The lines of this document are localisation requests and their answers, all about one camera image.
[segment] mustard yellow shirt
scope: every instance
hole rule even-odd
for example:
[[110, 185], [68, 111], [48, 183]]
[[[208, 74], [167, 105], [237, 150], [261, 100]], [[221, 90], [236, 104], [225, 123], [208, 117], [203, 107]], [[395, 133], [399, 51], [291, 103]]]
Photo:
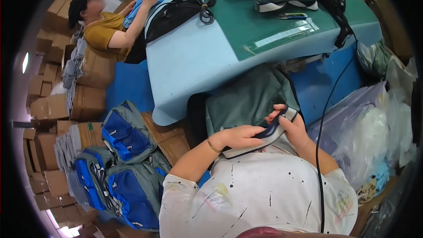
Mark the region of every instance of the mustard yellow shirt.
[[125, 61], [131, 48], [109, 48], [109, 41], [116, 31], [125, 32], [122, 25], [124, 17], [118, 14], [102, 12], [104, 19], [93, 22], [84, 28], [87, 46], [95, 54], [116, 61]]

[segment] black hair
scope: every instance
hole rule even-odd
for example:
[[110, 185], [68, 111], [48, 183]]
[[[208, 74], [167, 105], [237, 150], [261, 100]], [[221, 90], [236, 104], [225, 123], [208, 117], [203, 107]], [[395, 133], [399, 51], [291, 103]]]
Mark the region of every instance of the black hair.
[[81, 11], [87, 9], [88, 0], [72, 0], [69, 6], [69, 28], [73, 29], [82, 20]]

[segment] white paint-splattered shirt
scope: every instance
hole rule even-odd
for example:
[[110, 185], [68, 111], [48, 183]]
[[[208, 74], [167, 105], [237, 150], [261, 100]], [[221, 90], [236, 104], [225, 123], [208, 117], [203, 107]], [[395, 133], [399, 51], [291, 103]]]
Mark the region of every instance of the white paint-splattered shirt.
[[[349, 235], [357, 219], [357, 195], [341, 169], [322, 180], [325, 233]], [[266, 152], [217, 158], [200, 189], [174, 175], [167, 175], [163, 186], [161, 238], [234, 238], [260, 226], [320, 232], [317, 170], [278, 144]]]

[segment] black skirt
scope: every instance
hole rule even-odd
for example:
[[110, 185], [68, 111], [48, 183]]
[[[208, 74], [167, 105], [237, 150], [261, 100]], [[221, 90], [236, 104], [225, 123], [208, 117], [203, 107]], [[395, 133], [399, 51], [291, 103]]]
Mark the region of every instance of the black skirt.
[[138, 38], [135, 40], [130, 53], [126, 57], [125, 63], [139, 64], [145, 59], [147, 59], [147, 54], [145, 53], [145, 36], [143, 29]]

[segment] stack of backpacks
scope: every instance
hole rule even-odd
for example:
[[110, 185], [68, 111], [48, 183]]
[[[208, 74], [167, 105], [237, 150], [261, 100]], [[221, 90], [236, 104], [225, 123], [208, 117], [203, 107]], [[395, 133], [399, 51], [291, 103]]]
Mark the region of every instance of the stack of backpacks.
[[75, 159], [89, 205], [123, 216], [132, 228], [158, 231], [163, 180], [171, 166], [132, 102], [109, 112], [102, 137], [106, 146], [86, 148]]

